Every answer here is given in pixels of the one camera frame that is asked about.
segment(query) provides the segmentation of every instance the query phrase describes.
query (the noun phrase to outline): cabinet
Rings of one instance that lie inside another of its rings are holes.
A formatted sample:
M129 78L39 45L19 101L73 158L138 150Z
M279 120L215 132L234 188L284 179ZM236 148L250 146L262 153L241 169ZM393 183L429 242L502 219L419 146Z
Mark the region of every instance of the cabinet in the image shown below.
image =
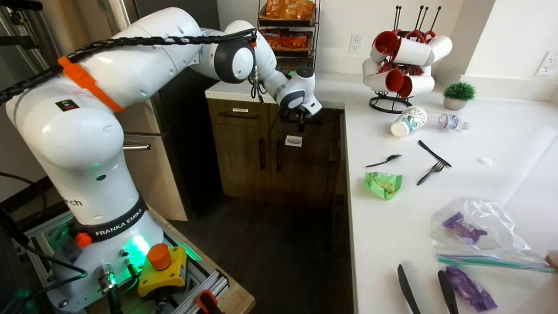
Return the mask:
M340 111L323 110L304 132L276 104L210 99L223 193L325 207L339 171Z
M258 29L278 55L278 69L284 73L316 69L319 0L302 3L307 7L291 7L290 12L283 0L258 0Z

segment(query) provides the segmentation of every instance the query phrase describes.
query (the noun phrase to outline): floor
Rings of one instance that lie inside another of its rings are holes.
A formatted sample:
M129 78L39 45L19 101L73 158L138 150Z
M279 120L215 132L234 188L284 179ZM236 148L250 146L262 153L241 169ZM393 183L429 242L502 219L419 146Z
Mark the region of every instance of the floor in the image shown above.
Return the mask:
M351 312L347 205L328 209L215 200L175 223L255 298L257 314Z

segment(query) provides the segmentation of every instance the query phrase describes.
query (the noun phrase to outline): green light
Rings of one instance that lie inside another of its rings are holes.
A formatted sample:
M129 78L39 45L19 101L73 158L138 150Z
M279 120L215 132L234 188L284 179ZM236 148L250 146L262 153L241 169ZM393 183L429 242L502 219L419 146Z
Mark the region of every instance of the green light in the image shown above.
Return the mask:
M150 251L150 244L136 233L126 246L124 251L128 253L128 260L135 268L143 267L145 256Z
M140 249L143 254L147 254L147 253L150 251L150 244L148 244L140 233L136 233L136 235L133 237L133 242L138 246L138 249Z
M197 251L196 251L194 247L190 247L189 244L180 242L180 246L185 247L189 258L192 258L192 260L196 260L196 261L201 261L201 260L203 260L203 258L197 254Z

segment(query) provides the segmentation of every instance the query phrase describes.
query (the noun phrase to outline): kitchen counter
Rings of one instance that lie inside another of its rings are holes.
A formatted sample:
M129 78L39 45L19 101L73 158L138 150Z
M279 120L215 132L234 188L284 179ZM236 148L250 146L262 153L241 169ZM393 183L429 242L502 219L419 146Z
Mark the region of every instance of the kitchen counter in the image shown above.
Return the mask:
M216 83L208 97L255 101L248 83ZM426 108L429 123L408 137L389 132L396 115L368 106L373 92L359 75L319 73L316 96L326 108L344 110L347 193L351 214L351 246L356 312L407 312L396 268L407 265L414 293L422 312L448 312L440 291L431 240L431 216L459 197L501 200L516 221L516 232L536 251L558 249L558 108L550 103L475 99L457 113L469 122L464 130L436 127L441 94L412 99ZM417 179L434 158L417 144L422 139L454 167L433 174L424 185ZM380 162L391 153L403 157L373 171L403 174L403 186L393 200L382 200L365 190L365 164ZM558 277L543 272L468 267L499 303L495 312L558 312ZM459 300L461 312L475 312Z

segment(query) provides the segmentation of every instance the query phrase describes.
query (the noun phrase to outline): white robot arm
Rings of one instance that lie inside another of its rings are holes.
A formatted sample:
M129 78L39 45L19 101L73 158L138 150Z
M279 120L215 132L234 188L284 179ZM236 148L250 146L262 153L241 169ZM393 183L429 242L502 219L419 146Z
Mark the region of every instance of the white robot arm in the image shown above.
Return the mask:
M128 36L215 36L253 29L236 21L225 31L203 29L182 8L150 14L114 40ZM117 282L131 277L129 258L122 251L141 251L162 242L161 226L147 212L124 160L124 130L115 111L147 101L182 69L243 82L255 75L281 108L312 117L321 110L314 96L314 73L283 75L278 61L257 33L255 47L246 42L129 45L96 52L79 62L60 59L63 73L14 96L7 113L42 164L58 192L65 197L75 221L72 239L56 256L87 272L49 291L53 305L79 312L110 289L98 274ZM75 270L54 267L56 280Z

